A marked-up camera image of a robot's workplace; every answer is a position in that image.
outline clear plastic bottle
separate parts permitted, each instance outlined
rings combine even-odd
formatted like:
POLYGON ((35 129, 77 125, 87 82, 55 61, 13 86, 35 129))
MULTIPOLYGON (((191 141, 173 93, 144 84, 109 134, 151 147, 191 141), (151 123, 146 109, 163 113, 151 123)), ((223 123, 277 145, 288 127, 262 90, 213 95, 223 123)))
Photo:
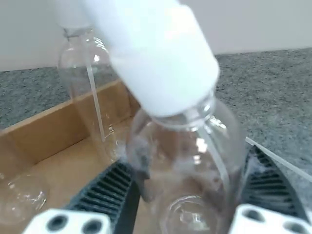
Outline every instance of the clear plastic bottle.
POLYGON ((192 10, 141 2, 84 0, 142 107, 126 146, 145 206, 136 225, 149 234, 225 234, 245 163, 243 131, 214 96, 218 62, 192 10))
POLYGON ((98 154, 104 159, 103 162, 115 161, 117 156, 108 153, 105 142, 107 139, 111 141, 113 137, 122 138, 123 133, 115 131, 115 123, 110 114, 115 100, 104 98, 103 95, 106 94, 101 91, 107 83, 118 79, 118 75, 111 67, 104 43, 96 37, 79 2, 53 1, 58 24, 66 38, 58 59, 59 76, 88 128, 98 154))
POLYGON ((104 141, 104 124, 110 119, 98 98, 98 88, 117 76, 103 42, 90 27, 63 31, 67 43, 58 60, 59 75, 93 139, 104 141))
POLYGON ((245 155, 240 125, 213 91, 172 117, 150 117, 140 110, 130 130, 127 156, 154 231, 226 233, 245 155))

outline gray speckled surface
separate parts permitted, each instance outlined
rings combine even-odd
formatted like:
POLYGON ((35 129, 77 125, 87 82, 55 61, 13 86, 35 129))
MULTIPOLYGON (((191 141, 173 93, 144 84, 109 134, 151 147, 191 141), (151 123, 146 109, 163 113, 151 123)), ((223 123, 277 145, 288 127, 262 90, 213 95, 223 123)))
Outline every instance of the gray speckled surface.
MULTIPOLYGON (((217 96, 248 136, 312 175, 312 49, 217 59, 222 71, 217 96)), ((0 72, 0 80, 3 127, 68 99, 54 68, 0 72)), ((282 170, 312 208, 312 184, 282 170)))
POLYGON ((0 72, 0 97, 2 128, 69 99, 56 68, 0 72))

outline white wall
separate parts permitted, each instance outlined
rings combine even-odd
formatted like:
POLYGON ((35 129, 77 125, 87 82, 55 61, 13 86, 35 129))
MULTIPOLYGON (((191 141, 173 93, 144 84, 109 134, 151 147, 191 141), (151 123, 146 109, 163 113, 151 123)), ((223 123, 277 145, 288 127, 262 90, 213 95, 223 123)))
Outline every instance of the white wall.
POLYGON ((55 66, 62 32, 47 0, 0 0, 0 71, 55 66))
MULTIPOLYGON (((48 0, 2 0, 0 71, 55 66, 63 39, 48 0)), ((311 0, 181 0, 216 54, 312 46, 311 0)))

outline white cap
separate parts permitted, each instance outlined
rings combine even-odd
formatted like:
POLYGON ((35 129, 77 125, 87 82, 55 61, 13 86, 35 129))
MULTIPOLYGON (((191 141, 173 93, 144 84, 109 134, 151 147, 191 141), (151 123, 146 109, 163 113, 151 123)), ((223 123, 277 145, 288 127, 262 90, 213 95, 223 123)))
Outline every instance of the white cap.
POLYGON ((66 29, 80 29, 91 26, 85 9, 79 0, 52 0, 59 26, 66 29))
POLYGON ((111 42, 112 66, 142 108, 155 117, 179 114, 196 105, 215 87, 218 63, 189 7, 174 0, 164 1, 167 4, 162 8, 145 0, 149 4, 142 7, 134 4, 137 1, 140 2, 85 0, 85 3, 100 35, 111 42), (109 18, 101 10, 104 5, 94 7, 96 2, 115 2, 110 9, 105 5, 109 18), (121 3, 131 7, 121 7, 121 3), (105 22, 113 23, 113 19, 117 25, 103 27, 105 22))

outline bottle neck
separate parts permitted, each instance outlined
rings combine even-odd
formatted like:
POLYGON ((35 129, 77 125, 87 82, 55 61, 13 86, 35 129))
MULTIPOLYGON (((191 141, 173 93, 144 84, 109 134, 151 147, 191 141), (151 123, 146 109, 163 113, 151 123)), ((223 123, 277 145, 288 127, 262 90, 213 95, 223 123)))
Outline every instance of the bottle neck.
POLYGON ((92 28, 79 28, 79 29, 70 29, 70 28, 64 28, 63 29, 63 35, 66 37, 68 41, 75 40, 76 38, 82 36, 82 35, 88 35, 92 33, 92 28))
POLYGON ((202 101, 182 113, 170 117, 152 117, 152 119, 166 128, 196 130, 213 115, 214 111, 215 91, 211 90, 202 101))

